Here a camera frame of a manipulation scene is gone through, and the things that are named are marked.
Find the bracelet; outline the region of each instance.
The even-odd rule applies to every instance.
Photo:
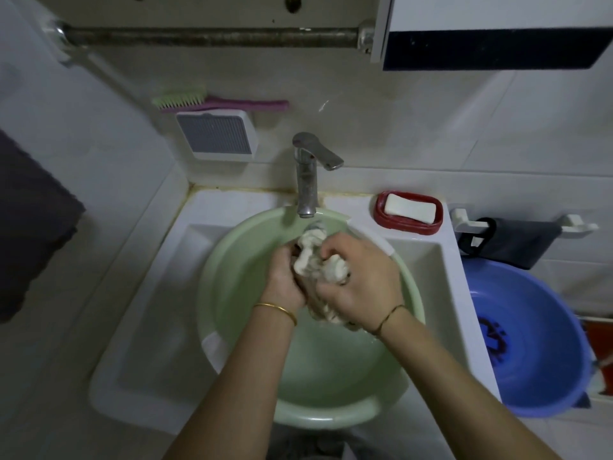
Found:
[[[255,305],[253,305],[253,308],[256,307],[271,307],[273,309],[278,309],[281,310],[283,313],[285,313],[288,317],[290,317],[292,319],[292,321],[294,322],[294,326],[298,325],[298,320],[296,319],[296,315],[293,314],[291,311],[284,309],[283,307],[280,307],[279,305],[273,305],[272,303],[256,303]]]
[[[379,327],[377,329],[375,329],[373,332],[371,332],[372,335],[374,335],[375,337],[380,337],[381,336],[381,328],[383,327],[383,325],[385,325],[386,321],[389,319],[389,317],[392,316],[392,314],[399,308],[404,307],[404,305],[401,303],[400,305],[396,305],[392,311],[390,311],[387,314],[387,317],[383,318],[383,321],[381,321],[381,324],[379,325]]]

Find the hand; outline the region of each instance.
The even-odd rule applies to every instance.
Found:
[[[266,286],[260,302],[272,303],[296,314],[305,306],[307,299],[296,284],[292,273],[291,259],[294,244],[295,241],[291,241],[272,253]]]
[[[345,285],[318,281],[317,293],[349,321],[375,331],[390,311],[404,303],[398,265],[368,240],[340,232],[321,246],[321,257],[338,253],[348,262],[351,276]]]

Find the chrome faucet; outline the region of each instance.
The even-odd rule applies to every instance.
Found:
[[[310,132],[299,132],[292,139],[298,179],[298,216],[312,218],[317,213],[317,162],[327,171],[340,168],[344,161],[321,144]]]

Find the scrub brush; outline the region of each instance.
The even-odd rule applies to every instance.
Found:
[[[154,98],[151,103],[162,113],[205,111],[215,109],[243,111],[287,111],[287,100],[227,100],[206,92],[185,92]]]

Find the blue plastic basin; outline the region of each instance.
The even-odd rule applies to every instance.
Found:
[[[591,372],[589,344],[572,311],[526,271],[481,258],[463,263],[502,402],[519,417],[572,407]]]

